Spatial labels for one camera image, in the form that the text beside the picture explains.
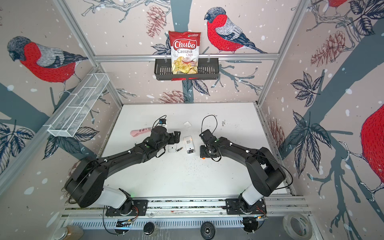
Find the white remote control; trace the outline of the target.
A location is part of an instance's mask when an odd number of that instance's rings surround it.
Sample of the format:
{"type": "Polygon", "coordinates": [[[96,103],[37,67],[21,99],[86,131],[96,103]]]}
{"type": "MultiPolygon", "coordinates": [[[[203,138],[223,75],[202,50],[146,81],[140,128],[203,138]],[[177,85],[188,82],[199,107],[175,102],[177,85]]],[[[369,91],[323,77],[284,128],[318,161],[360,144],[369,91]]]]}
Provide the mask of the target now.
{"type": "Polygon", "coordinates": [[[175,153],[176,151],[177,151],[177,144],[168,145],[168,152],[169,153],[175,153]]]}
{"type": "Polygon", "coordinates": [[[193,138],[191,136],[184,137],[184,143],[185,143],[187,154],[193,154],[196,152],[193,138]]]}

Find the white battery cover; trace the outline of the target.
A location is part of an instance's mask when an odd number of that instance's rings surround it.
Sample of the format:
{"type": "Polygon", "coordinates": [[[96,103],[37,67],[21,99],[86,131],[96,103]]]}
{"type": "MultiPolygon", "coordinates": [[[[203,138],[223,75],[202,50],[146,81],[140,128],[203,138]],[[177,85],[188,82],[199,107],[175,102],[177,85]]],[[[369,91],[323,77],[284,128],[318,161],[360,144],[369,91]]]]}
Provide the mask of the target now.
{"type": "Polygon", "coordinates": [[[192,124],[190,122],[188,122],[188,121],[185,122],[184,125],[185,125],[186,128],[190,128],[192,126],[192,124]]]}

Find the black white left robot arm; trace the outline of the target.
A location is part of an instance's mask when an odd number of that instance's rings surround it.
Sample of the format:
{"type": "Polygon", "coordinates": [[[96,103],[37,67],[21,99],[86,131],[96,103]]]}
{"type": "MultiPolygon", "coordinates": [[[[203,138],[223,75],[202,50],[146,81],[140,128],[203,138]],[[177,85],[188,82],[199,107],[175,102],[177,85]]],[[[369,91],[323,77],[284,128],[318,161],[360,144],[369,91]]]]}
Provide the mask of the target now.
{"type": "Polygon", "coordinates": [[[104,183],[108,177],[133,165],[158,158],[160,150],[165,150],[167,145],[178,144],[180,137],[179,131],[168,133],[165,127],[157,126],[143,142],[125,152],[100,159],[86,157],[69,177],[64,189],[79,207],[89,207],[102,200],[102,195],[107,193],[104,183]]]}

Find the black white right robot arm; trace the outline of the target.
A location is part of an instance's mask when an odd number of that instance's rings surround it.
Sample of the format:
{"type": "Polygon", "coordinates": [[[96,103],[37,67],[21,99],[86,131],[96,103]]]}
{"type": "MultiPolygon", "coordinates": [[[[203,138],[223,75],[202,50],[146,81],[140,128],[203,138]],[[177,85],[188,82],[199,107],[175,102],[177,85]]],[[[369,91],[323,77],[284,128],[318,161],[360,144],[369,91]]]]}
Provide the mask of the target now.
{"type": "Polygon", "coordinates": [[[270,196],[286,179],[283,166],[267,148],[246,148],[227,138],[216,138],[210,130],[202,132],[200,138],[204,143],[200,146],[201,158],[218,162],[226,157],[244,165],[248,170],[251,185],[239,195],[238,203],[228,209],[251,214],[258,208],[257,202],[270,196]]]}

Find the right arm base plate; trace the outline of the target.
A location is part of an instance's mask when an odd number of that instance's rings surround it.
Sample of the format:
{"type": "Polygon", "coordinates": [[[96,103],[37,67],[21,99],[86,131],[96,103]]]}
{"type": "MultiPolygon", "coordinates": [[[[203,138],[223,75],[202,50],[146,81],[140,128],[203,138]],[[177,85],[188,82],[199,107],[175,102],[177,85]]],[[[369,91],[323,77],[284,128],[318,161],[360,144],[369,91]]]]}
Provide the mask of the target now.
{"type": "Polygon", "coordinates": [[[226,205],[223,207],[228,215],[262,215],[267,214],[265,199],[256,201],[249,205],[243,199],[226,199],[226,205]]]}

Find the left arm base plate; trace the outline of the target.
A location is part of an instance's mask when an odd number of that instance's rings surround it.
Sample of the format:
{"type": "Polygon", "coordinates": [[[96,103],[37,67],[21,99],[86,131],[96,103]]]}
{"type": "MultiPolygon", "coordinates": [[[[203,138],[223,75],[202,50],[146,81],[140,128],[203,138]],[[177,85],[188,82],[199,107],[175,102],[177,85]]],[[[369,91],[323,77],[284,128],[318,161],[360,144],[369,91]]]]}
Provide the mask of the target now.
{"type": "Polygon", "coordinates": [[[120,208],[108,206],[107,217],[136,217],[145,216],[148,208],[148,200],[128,200],[120,208]]]}

